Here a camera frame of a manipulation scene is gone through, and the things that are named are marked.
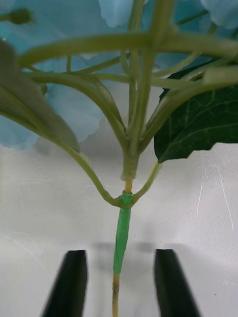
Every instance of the scratch on wall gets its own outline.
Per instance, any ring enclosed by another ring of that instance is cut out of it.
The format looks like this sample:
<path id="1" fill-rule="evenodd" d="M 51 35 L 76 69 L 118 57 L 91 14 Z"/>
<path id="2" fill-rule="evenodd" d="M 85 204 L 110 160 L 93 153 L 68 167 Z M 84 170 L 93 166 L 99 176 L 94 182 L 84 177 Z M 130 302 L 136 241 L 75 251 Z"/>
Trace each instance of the scratch on wall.
<path id="1" fill-rule="evenodd" d="M 199 200 L 198 200 L 198 205 L 197 205 L 197 214 L 198 214 L 198 210 L 199 210 L 199 206 L 200 206 L 200 202 L 201 202 L 201 196 L 202 196 L 202 187 L 203 187 L 203 182 L 204 182 L 204 177 L 206 175 L 206 171 L 203 174 L 202 177 L 202 184 L 201 184 L 201 189 L 200 189 L 200 194 L 199 194 Z"/>
<path id="2" fill-rule="evenodd" d="M 218 170 L 218 172 L 219 172 L 219 176 L 220 176 L 220 180 L 221 180 L 221 185 L 222 185 L 222 191 L 223 191 L 223 194 L 224 194 L 224 198 L 225 198 L 225 201 L 226 201 L 226 204 L 227 204 L 227 209 L 228 209 L 229 216 L 230 216 L 230 219 L 231 219 L 232 231 L 234 232 L 234 224 L 233 224 L 233 220 L 232 220 L 232 215 L 231 215 L 230 207 L 229 207 L 228 201 L 227 201 L 227 196 L 226 196 L 226 194 L 225 194 L 225 190 L 224 190 L 224 186 L 223 186 L 221 172 L 220 172 L 220 169 L 218 168 L 217 165 L 214 165 L 214 166 L 217 168 L 217 170 Z"/>

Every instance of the blue flower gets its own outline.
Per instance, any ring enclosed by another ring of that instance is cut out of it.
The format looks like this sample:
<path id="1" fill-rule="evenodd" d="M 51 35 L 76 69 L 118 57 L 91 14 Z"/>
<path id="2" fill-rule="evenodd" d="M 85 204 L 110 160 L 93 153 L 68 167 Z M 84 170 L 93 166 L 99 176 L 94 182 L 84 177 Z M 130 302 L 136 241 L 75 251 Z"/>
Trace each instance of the blue flower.
<path id="1" fill-rule="evenodd" d="M 141 27 L 146 30 L 150 24 L 155 0 L 146 0 Z M 0 36 L 12 44 L 18 53 L 41 44 L 72 37 L 95 35 L 100 33 L 121 32 L 127 29 L 133 0 L 6 0 L 1 1 L 1 13 L 26 7 L 34 13 L 34 22 L 26 25 L 14 25 L 9 22 L 0 24 Z M 175 0 L 173 21 L 207 9 L 209 12 L 200 18 L 180 27 L 184 31 L 206 33 L 211 22 L 219 28 L 217 34 L 229 37 L 238 26 L 238 0 Z M 72 57 L 72 70 L 81 70 L 110 58 L 119 56 L 119 52 L 99 55 Z M 161 68 L 170 67 L 181 61 L 186 54 L 161 53 L 156 64 Z M 194 63 L 207 61 L 199 57 Z M 66 58 L 49 60 L 34 65 L 43 71 L 64 72 Z M 100 72 L 122 73 L 119 65 Z M 112 82 L 105 83 L 109 89 Z M 78 141 L 84 141 L 93 133 L 103 117 L 101 110 L 82 93 L 71 88 L 49 84 L 46 98 L 75 132 Z M 37 136 L 17 123 L 0 116 L 0 143 L 25 149 L 36 141 Z"/>
<path id="2" fill-rule="evenodd" d="M 143 15 L 143 27 L 148 28 L 153 12 L 154 0 L 146 4 Z M 177 23 L 185 18 L 208 10 L 206 15 L 180 26 L 182 31 L 206 33 L 212 22 L 219 28 L 216 35 L 230 37 L 234 28 L 238 26 L 238 0 L 175 0 L 173 22 Z M 166 69 L 180 62 L 188 54 L 161 53 L 156 57 L 156 64 L 160 69 Z M 207 57 L 199 57 L 189 67 L 209 61 Z"/>
<path id="3" fill-rule="evenodd" d="M 98 0 L 9 0 L 1 2 L 1 13 L 26 7 L 34 13 L 34 23 L 14 25 L 9 22 L 0 24 L 0 36 L 12 44 L 18 53 L 34 46 L 71 37 L 87 36 L 126 30 L 126 26 L 110 28 L 101 17 Z M 104 54 L 101 61 L 113 58 L 118 53 Z M 97 59 L 90 55 L 73 56 L 71 70 L 77 71 L 92 65 Z M 66 71 L 66 58 L 50 60 L 34 65 L 43 71 Z M 104 72 L 122 73 L 118 65 Z M 49 104 L 61 115 L 75 132 L 79 142 L 84 141 L 99 126 L 103 113 L 87 96 L 72 88 L 50 84 L 46 94 Z M 32 146 L 37 135 L 17 123 L 1 117 L 0 143 L 8 147 L 25 149 Z"/>

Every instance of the green leaf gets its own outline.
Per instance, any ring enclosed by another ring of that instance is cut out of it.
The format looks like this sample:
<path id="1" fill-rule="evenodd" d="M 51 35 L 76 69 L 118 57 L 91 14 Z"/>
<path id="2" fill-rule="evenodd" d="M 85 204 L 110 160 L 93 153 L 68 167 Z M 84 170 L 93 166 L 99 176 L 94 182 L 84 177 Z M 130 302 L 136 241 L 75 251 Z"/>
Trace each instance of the green leaf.
<path id="1" fill-rule="evenodd" d="M 76 136 L 55 113 L 37 87 L 16 63 L 15 52 L 0 40 L 0 114 L 29 126 L 39 135 L 79 151 Z"/>
<path id="2" fill-rule="evenodd" d="M 198 67 L 183 70 L 170 78 L 180 79 Z M 210 150 L 217 142 L 238 142 L 237 85 L 200 94 L 182 104 L 154 136 L 154 149 L 162 163 L 187 158 L 193 151 Z"/>

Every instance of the white backdrop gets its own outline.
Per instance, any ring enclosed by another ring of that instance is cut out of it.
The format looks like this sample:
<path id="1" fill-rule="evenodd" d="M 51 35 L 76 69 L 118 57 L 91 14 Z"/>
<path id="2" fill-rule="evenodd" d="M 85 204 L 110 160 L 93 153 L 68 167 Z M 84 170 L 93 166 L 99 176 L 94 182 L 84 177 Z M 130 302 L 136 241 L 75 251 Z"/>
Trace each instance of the white backdrop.
<path id="1" fill-rule="evenodd" d="M 159 91 L 153 90 L 151 109 Z M 125 115 L 128 95 L 114 91 Z M 115 197 L 121 153 L 103 119 L 82 145 Z M 205 317 L 237 317 L 238 146 L 164 164 L 151 190 L 134 206 L 119 294 L 120 316 L 158 316 L 153 284 L 155 248 L 173 248 Z M 140 161 L 133 191 L 155 160 Z M 118 209 L 108 205 L 84 171 L 40 139 L 26 152 L 0 148 L 0 316 L 40 317 L 68 250 L 87 249 L 85 317 L 110 317 Z"/>

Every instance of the green floral tape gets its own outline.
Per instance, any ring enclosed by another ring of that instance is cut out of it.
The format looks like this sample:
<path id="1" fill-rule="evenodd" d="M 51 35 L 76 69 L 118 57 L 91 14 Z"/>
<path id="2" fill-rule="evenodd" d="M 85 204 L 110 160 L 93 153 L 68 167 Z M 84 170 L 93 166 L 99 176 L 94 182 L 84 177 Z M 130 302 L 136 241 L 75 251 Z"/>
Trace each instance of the green floral tape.
<path id="1" fill-rule="evenodd" d="M 121 201 L 123 204 L 127 205 L 131 202 L 133 195 L 123 192 Z M 113 271 L 115 274 L 120 274 L 123 257 L 126 249 L 126 244 L 128 240 L 130 224 L 130 209 L 120 209 L 119 218 L 118 218 L 118 227 L 116 234 L 116 243 L 114 251 L 114 262 L 113 262 Z"/>

